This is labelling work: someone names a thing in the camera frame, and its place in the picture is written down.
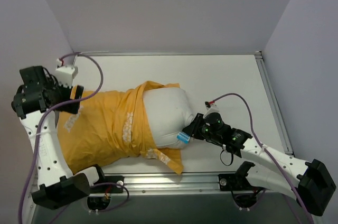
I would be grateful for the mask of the white pillow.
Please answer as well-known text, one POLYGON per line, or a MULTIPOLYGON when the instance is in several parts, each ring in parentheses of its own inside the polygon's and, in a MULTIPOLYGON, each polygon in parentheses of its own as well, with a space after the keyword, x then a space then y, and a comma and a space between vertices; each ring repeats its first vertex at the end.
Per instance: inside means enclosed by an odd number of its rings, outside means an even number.
POLYGON ((188 144, 179 141, 177 135, 196 116, 186 92, 179 87, 148 90, 143 94, 143 102, 156 147, 185 148, 188 144))

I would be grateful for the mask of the orange pillowcase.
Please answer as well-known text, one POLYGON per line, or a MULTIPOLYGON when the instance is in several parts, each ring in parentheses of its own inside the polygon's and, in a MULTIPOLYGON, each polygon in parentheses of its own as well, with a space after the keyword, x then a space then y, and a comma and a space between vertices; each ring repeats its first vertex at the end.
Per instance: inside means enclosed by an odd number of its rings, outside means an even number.
POLYGON ((162 85, 146 81, 126 92, 99 92, 85 100, 77 114, 60 112, 58 139, 66 164, 76 174, 95 164, 100 167, 127 157, 156 159, 176 174, 183 172, 180 150, 155 145, 146 114, 143 94, 148 90, 179 88, 178 83, 162 85))

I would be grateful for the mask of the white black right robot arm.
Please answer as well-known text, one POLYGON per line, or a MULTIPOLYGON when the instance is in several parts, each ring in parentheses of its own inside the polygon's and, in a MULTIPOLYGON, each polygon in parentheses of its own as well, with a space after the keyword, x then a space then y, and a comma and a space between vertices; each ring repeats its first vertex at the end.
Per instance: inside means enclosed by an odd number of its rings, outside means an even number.
POLYGON ((325 164, 282 153, 249 133, 223 122, 219 113, 197 114, 183 133, 244 159, 234 176, 240 188, 266 188, 295 199, 315 216, 322 216, 336 185, 325 164))

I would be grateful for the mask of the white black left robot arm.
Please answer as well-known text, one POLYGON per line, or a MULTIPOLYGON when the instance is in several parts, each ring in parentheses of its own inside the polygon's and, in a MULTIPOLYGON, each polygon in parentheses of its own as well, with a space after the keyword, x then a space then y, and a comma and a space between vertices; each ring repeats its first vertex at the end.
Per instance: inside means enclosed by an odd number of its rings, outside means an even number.
POLYGON ((54 74, 43 66, 21 69, 23 84, 12 102, 32 145, 33 169, 38 175, 32 200, 51 210, 89 196, 90 188, 100 192, 107 184, 97 164, 73 174, 59 143, 55 112, 76 115, 83 100, 83 86, 72 86, 77 74, 78 68, 70 65, 58 66, 54 74))

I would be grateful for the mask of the blue white pillow label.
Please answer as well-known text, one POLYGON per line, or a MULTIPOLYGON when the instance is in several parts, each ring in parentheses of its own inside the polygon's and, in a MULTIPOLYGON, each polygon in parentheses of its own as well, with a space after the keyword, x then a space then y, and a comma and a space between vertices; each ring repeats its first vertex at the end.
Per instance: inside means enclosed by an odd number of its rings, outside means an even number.
POLYGON ((190 142, 190 136, 184 132, 179 132, 177 135, 177 139, 184 144, 188 144, 190 142))

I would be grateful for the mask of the aluminium front rail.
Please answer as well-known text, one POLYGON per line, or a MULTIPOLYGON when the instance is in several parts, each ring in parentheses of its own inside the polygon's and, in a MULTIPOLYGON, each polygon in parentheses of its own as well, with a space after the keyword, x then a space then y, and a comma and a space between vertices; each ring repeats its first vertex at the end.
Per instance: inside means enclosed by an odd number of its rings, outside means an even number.
POLYGON ((109 194, 122 195, 126 188, 130 195, 163 196, 163 195, 193 195, 218 194, 218 173, 139 173, 99 175, 99 180, 89 185, 90 177, 80 174, 69 179, 57 179, 52 185, 46 183, 38 186, 33 193, 34 199, 51 199, 52 201, 66 198, 83 198, 85 196, 109 194))

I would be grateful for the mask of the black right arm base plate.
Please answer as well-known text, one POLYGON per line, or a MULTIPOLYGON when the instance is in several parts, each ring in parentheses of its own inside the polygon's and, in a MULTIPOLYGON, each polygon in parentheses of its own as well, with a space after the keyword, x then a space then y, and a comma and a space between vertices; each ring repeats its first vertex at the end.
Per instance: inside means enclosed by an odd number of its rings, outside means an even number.
POLYGON ((218 174, 220 191, 257 191, 260 186, 252 186, 248 180, 248 172, 255 166, 254 163, 244 161, 234 173, 218 174))

